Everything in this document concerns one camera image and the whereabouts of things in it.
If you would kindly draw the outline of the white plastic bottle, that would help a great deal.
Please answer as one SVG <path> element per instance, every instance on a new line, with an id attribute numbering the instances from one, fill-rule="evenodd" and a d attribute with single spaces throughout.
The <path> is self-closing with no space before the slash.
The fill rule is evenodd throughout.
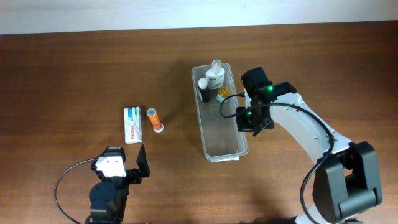
<path id="1" fill-rule="evenodd" d="M 211 68 L 206 72 L 208 88 L 211 90 L 219 89 L 224 83 L 225 69 L 220 60 L 212 61 Z"/>

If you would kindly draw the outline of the white Panadol box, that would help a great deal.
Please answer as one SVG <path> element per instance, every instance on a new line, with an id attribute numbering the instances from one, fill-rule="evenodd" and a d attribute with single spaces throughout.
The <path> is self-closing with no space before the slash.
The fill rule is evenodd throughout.
<path id="1" fill-rule="evenodd" d="M 126 144 L 142 142 L 142 121 L 140 107 L 123 109 L 124 139 Z"/>

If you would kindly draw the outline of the orange tablet tube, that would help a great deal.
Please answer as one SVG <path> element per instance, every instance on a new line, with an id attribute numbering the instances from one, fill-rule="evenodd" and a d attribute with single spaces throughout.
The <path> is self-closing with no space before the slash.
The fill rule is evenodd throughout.
<path id="1" fill-rule="evenodd" d="M 147 110 L 147 116 L 150 119 L 153 130 L 156 133 L 161 133 L 164 130 L 164 125 L 161 123 L 157 111 L 154 108 L 149 108 Z"/>

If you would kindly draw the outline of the small jar gold lid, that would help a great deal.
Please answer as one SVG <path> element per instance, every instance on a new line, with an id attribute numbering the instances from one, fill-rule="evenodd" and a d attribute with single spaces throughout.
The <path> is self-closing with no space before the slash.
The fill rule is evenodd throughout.
<path id="1" fill-rule="evenodd" d="M 230 94 L 231 94 L 231 90 L 229 89 L 229 87 L 223 85 L 218 89 L 216 99 L 221 103 L 224 99 L 229 97 Z"/>

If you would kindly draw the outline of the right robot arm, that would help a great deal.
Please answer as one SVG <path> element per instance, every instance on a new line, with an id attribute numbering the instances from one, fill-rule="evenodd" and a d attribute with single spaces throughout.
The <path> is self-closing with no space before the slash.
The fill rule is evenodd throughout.
<path id="1" fill-rule="evenodd" d="M 352 217 L 382 202 L 375 149 L 354 143 L 313 112 L 289 82 L 272 83 L 261 67 L 241 76 L 248 107 L 236 110 L 241 132 L 259 134 L 282 126 L 314 166 L 300 187 L 303 213 L 293 223 L 351 223 Z"/>

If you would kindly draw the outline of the dark bottle white cap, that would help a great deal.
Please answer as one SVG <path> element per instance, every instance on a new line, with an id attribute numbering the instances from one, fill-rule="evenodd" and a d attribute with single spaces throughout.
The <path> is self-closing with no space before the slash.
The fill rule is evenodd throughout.
<path id="1" fill-rule="evenodd" d="M 206 78 L 201 78 L 198 81 L 198 96 L 204 103 L 207 103 L 210 100 L 210 92 Z"/>

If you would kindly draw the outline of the clear plastic container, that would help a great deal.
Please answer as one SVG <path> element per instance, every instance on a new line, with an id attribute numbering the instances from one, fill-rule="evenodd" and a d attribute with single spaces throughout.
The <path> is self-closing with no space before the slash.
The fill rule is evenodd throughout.
<path id="1" fill-rule="evenodd" d="M 238 131 L 235 118 L 223 115 L 234 114 L 239 106 L 238 98 L 230 98 L 221 104 L 216 96 L 217 90 L 210 90 L 210 100 L 202 102 L 198 90 L 198 81 L 206 77 L 211 65 L 192 68 L 193 90 L 200 125 L 203 153 L 209 162 L 238 160 L 248 153 L 246 135 Z"/>

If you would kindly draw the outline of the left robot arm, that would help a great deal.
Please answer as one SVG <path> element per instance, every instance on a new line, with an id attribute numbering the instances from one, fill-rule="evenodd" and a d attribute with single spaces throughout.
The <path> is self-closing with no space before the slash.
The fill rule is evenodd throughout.
<path id="1" fill-rule="evenodd" d="M 136 163 L 138 168 L 125 169 L 126 155 L 122 147 L 108 146 L 91 164 L 100 182 L 89 192 L 90 215 L 85 223 L 121 223 L 124 219 L 129 186 L 140 184 L 150 176 L 144 145 Z"/>

